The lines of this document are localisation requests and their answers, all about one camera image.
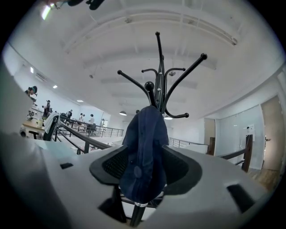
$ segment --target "black coat rack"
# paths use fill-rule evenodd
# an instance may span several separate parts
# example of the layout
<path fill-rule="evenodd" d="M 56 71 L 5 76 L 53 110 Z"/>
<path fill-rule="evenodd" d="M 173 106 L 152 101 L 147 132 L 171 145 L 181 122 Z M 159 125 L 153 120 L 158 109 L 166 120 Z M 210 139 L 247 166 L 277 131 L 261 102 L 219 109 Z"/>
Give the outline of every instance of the black coat rack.
<path fill-rule="evenodd" d="M 168 71 L 165 73 L 164 69 L 164 56 L 162 54 L 162 46 L 161 46 L 161 40 L 160 40 L 160 33 L 156 32 L 155 33 L 157 37 L 157 42 L 158 42 L 158 48 L 159 48 L 159 57 L 160 57 L 160 63 L 159 63 L 159 70 L 158 72 L 153 69 L 145 69 L 142 70 L 141 72 L 149 72 L 153 71 L 156 75 L 155 79 L 155 85 L 153 82 L 149 81 L 145 84 L 143 87 L 140 83 L 132 79 L 130 76 L 126 75 L 123 73 L 121 70 L 118 70 L 117 73 L 119 75 L 122 75 L 132 83 L 134 83 L 136 86 L 138 86 L 148 97 L 150 105 L 156 107 L 162 114 L 166 112 L 168 116 L 174 119 L 179 119 L 179 118 L 187 118 L 189 116 L 188 113 L 184 114 L 179 114 L 179 115 L 172 115 L 168 112 L 167 110 L 167 102 L 173 92 L 173 90 L 178 86 L 178 84 L 187 76 L 189 75 L 202 61 L 207 59 L 207 55 L 205 53 L 202 53 L 200 58 L 192 64 L 191 67 L 189 67 L 187 70 L 185 68 L 170 68 Z M 185 71 L 177 80 L 176 82 L 172 85 L 170 90 L 167 93 L 167 76 L 168 73 L 171 71 Z"/>

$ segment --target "floor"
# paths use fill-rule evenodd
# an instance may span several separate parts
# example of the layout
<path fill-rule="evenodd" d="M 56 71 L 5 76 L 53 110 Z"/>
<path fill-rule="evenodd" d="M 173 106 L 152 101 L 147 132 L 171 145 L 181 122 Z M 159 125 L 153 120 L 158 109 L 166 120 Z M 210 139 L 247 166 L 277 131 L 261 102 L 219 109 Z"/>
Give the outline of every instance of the floor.
<path fill-rule="evenodd" d="M 267 190 L 272 191 L 278 185 L 279 181 L 279 171 L 277 170 L 256 170 L 249 168 L 248 175 L 254 180 L 258 181 Z"/>

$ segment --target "ceiling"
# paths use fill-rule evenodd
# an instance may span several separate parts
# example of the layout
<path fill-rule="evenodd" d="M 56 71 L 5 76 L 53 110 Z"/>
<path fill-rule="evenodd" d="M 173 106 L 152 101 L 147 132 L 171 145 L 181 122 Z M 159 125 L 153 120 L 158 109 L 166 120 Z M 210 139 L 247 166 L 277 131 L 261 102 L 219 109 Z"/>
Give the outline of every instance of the ceiling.
<path fill-rule="evenodd" d="M 208 59 L 172 93 L 168 110 L 190 119 L 209 115 L 269 78 L 285 61 L 262 18 L 240 1 L 105 0 L 96 11 L 82 2 L 52 9 L 42 20 L 40 2 L 19 24 L 11 45 L 58 87 L 110 114 L 135 115 L 148 106 L 139 83 L 154 81 L 161 34 L 165 69 Z M 168 88 L 181 75 L 168 76 Z"/>

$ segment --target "navy baseball cap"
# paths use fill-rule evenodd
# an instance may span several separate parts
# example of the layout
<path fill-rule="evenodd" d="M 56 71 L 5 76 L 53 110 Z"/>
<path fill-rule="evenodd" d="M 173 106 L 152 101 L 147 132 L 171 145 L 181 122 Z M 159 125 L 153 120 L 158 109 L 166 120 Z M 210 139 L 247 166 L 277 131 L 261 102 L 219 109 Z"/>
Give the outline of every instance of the navy baseball cap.
<path fill-rule="evenodd" d="M 120 179 L 121 192 L 134 202 L 146 204 L 166 184 L 162 146 L 169 145 L 169 140 L 162 114 L 153 106 L 143 108 L 130 122 L 123 145 L 128 148 L 128 165 Z"/>

